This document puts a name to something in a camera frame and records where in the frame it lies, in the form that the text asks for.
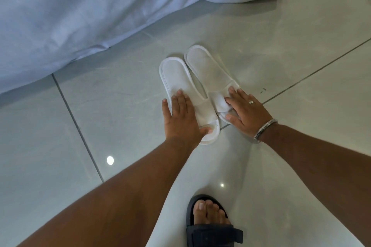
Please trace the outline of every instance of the black velcro strap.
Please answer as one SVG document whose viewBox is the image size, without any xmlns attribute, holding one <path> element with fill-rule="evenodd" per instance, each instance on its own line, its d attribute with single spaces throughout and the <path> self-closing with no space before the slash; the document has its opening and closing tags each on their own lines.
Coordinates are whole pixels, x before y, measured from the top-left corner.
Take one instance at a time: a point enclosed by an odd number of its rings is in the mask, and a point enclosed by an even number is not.
<svg viewBox="0 0 371 247">
<path fill-rule="evenodd" d="M 188 236 L 192 236 L 194 247 L 227 247 L 234 242 L 243 242 L 243 231 L 225 224 L 202 224 L 189 226 Z"/>
</svg>

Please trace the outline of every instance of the person's left hand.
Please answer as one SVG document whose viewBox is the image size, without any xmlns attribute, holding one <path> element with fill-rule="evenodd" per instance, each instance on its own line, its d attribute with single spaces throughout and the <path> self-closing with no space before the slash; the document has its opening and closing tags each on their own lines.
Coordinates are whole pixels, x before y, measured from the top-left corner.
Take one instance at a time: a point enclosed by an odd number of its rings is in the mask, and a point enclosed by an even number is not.
<svg viewBox="0 0 371 247">
<path fill-rule="evenodd" d="M 171 109 L 173 115 L 170 113 L 167 100 L 163 99 L 166 140 L 179 141 L 192 151 L 205 135 L 212 133 L 210 127 L 201 129 L 198 127 L 193 104 L 182 90 L 178 90 L 177 95 L 171 98 Z"/>
</svg>

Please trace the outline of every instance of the slipper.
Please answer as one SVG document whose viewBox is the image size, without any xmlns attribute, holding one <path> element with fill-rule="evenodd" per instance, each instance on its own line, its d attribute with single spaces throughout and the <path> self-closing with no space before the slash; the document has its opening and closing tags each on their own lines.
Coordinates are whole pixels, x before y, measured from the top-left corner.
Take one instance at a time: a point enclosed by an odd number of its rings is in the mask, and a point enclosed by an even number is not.
<svg viewBox="0 0 371 247">
<path fill-rule="evenodd" d="M 207 145 L 216 141 L 220 133 L 219 119 L 210 99 L 204 98 L 196 89 L 191 74 L 184 61 L 178 57 L 166 58 L 161 62 L 159 72 L 167 95 L 169 96 L 169 104 L 171 104 L 171 97 L 176 95 L 179 89 L 182 89 L 184 94 L 189 96 L 194 105 L 199 127 L 202 128 L 208 126 L 213 130 L 211 134 L 207 134 L 202 138 L 200 144 Z"/>
<path fill-rule="evenodd" d="M 200 45 L 189 48 L 184 54 L 184 60 L 201 82 L 220 119 L 230 124 L 225 116 L 227 114 L 238 115 L 224 98 L 230 97 L 228 92 L 230 86 L 236 90 L 240 87 L 238 83 L 220 67 L 209 51 Z"/>
<path fill-rule="evenodd" d="M 234 242 L 243 242 L 243 231 L 236 229 L 231 224 L 194 224 L 193 206 L 198 200 L 210 199 L 218 204 L 224 212 L 224 208 L 213 197 L 207 194 L 199 194 L 191 198 L 187 207 L 187 247 L 233 247 Z"/>
</svg>

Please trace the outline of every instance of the skin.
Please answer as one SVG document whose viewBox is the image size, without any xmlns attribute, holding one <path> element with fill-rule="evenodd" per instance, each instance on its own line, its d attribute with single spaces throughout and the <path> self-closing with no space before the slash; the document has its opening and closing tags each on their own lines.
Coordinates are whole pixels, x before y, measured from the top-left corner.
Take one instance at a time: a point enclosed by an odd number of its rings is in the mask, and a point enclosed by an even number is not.
<svg viewBox="0 0 371 247">
<path fill-rule="evenodd" d="M 253 137 L 272 117 L 252 95 L 230 89 L 226 98 L 239 118 L 227 119 Z M 202 137 L 190 99 L 181 90 L 171 115 L 162 104 L 165 141 L 119 174 L 60 212 L 19 246 L 144 247 L 167 194 Z M 371 157 L 273 124 L 260 136 L 302 179 L 310 191 L 366 247 L 371 247 Z M 195 224 L 225 223 L 225 212 L 211 200 L 194 206 Z"/>
</svg>

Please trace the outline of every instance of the silver bracelet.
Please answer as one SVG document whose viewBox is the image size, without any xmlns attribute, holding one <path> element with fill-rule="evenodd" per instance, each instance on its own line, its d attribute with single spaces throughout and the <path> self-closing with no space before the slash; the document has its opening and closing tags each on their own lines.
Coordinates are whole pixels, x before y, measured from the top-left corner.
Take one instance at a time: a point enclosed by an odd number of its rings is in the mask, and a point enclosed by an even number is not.
<svg viewBox="0 0 371 247">
<path fill-rule="evenodd" d="M 266 128 L 268 128 L 269 126 L 271 126 L 273 123 L 276 123 L 278 122 L 277 119 L 273 118 L 272 120 L 269 120 L 267 123 L 265 123 L 260 129 L 259 131 L 255 134 L 254 136 L 254 140 L 257 140 L 259 138 L 259 136 L 266 130 Z"/>
</svg>

